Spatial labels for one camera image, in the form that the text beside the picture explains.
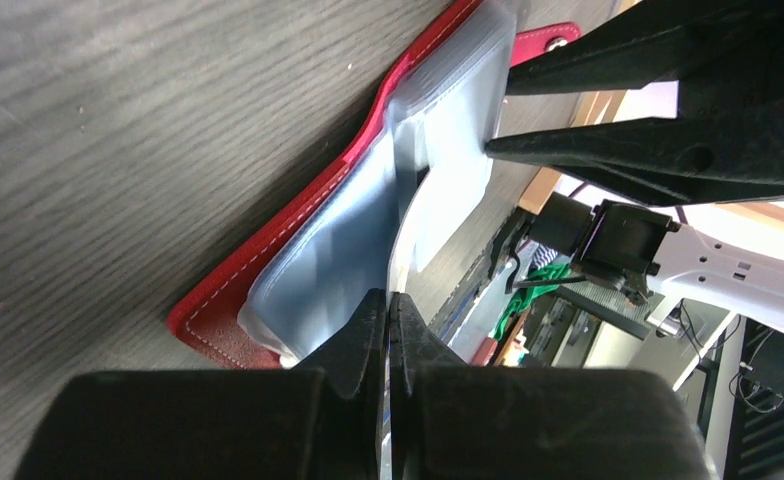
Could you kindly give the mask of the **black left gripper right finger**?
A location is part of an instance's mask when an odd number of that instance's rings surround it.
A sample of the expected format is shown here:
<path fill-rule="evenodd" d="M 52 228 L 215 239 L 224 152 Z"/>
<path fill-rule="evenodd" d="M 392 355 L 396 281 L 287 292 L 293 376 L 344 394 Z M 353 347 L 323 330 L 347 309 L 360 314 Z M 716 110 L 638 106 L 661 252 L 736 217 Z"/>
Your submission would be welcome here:
<path fill-rule="evenodd" d="M 389 304 L 396 479 L 713 479 L 681 400 L 633 369 L 468 365 Z"/>

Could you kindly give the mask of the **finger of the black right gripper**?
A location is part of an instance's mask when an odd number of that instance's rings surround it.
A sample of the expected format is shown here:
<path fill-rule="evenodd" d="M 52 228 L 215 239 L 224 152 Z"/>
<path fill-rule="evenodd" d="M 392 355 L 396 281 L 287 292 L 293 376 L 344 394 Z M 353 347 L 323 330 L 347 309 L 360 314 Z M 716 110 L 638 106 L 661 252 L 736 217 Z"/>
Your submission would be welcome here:
<path fill-rule="evenodd" d="M 638 89 L 680 79 L 784 23 L 784 1 L 641 1 L 509 70 L 511 96 Z"/>
<path fill-rule="evenodd" d="M 553 168 L 649 207 L 784 199 L 784 100 L 496 138 L 498 160 Z"/>

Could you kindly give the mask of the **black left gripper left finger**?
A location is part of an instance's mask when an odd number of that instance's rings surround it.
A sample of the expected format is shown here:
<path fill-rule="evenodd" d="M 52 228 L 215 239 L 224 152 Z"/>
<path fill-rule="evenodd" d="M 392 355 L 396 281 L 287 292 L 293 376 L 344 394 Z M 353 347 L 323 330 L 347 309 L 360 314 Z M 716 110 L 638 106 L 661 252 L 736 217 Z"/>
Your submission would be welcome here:
<path fill-rule="evenodd" d="M 376 479 L 386 295 L 295 367 L 100 371 L 72 378 L 20 479 Z"/>

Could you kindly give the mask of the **red card holder wallet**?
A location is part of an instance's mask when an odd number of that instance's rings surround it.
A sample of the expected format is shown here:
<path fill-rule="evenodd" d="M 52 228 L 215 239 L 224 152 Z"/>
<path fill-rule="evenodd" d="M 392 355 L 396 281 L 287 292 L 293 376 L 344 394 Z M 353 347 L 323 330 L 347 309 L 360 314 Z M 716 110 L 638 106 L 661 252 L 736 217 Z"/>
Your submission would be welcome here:
<path fill-rule="evenodd" d="M 386 289 L 402 179 L 430 168 L 419 272 L 485 196 L 509 69 L 580 34 L 521 31 L 506 1 L 453 2 L 392 64 L 347 147 L 173 308 L 169 331 L 227 368 L 309 355 Z"/>

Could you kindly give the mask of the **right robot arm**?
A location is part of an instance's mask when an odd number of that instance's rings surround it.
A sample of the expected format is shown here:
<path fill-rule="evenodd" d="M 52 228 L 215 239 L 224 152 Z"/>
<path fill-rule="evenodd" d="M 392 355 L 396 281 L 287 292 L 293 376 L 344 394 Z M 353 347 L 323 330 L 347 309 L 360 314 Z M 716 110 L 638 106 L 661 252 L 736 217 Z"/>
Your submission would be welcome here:
<path fill-rule="evenodd" d="M 665 206 L 784 198 L 784 1 L 642 1 L 499 75 L 510 95 L 679 84 L 673 119 L 493 139 L 442 121 L 407 128 L 405 167 L 466 155 L 557 169 L 613 192 L 595 208 L 553 195 L 534 237 L 593 279 L 621 278 L 748 316 L 784 318 L 784 262 L 728 247 Z"/>

